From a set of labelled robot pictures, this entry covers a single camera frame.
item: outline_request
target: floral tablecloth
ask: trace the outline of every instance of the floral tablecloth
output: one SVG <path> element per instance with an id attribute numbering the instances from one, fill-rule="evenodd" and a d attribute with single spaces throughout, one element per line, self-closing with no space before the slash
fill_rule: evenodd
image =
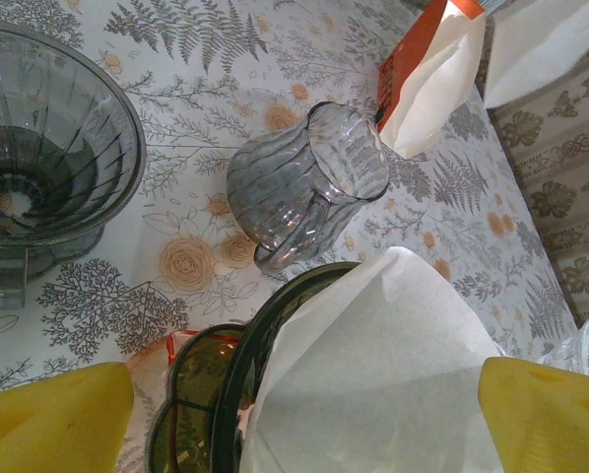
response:
<path id="1" fill-rule="evenodd" d="M 376 65 L 415 17 L 397 0 L 0 0 L 0 20 L 111 75 L 148 142 L 139 193 L 97 247 L 30 282 L 24 310 L 0 313 L 0 390 L 125 359 L 172 329 L 248 320 L 293 275 L 391 245 L 436 268 L 512 356 L 537 359 L 573 332 L 476 91 L 434 148 L 389 155 L 387 195 L 330 252 L 277 277 L 252 264 L 225 197 L 231 155 L 318 101 L 373 113 Z"/>

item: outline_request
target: beige fabric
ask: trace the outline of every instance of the beige fabric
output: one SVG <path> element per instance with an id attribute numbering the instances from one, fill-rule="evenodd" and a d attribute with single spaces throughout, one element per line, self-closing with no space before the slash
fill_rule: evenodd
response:
<path id="1" fill-rule="evenodd" d="M 569 74 L 493 118 L 582 323 L 589 318 L 589 51 Z"/>

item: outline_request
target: white paper filter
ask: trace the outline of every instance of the white paper filter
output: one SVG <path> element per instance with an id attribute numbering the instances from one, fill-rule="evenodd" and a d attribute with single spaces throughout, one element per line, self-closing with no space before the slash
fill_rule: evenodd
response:
<path id="1" fill-rule="evenodd" d="M 502 471 L 477 397 L 493 356 L 456 291 L 391 248 L 281 329 L 240 472 Z"/>

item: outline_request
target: tablecloth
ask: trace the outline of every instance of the tablecloth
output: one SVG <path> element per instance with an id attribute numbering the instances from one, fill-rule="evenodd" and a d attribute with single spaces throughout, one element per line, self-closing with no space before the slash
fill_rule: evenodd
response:
<path id="1" fill-rule="evenodd" d="M 148 143 L 139 192 L 95 249 L 0 312 L 0 390 L 126 359 L 172 329 L 248 320 L 294 275 L 392 245 L 436 268 L 512 356 L 537 359 L 574 332 L 476 91 L 435 147 L 389 154 L 389 191 L 331 251 L 278 276 L 253 265 L 225 196 L 230 157 L 318 101 L 373 113 L 376 66 L 415 17 L 396 0 L 0 0 L 0 20 L 79 49 L 120 84 Z"/>

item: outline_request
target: yellow object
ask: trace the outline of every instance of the yellow object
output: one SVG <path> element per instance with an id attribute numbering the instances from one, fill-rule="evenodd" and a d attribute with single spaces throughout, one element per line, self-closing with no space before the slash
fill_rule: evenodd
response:
<path id="1" fill-rule="evenodd" d="M 123 363 L 0 393 L 0 473 L 111 473 L 133 406 Z"/>
<path id="2" fill-rule="evenodd" d="M 479 401 L 505 473 L 589 473 L 589 376 L 489 358 Z"/>

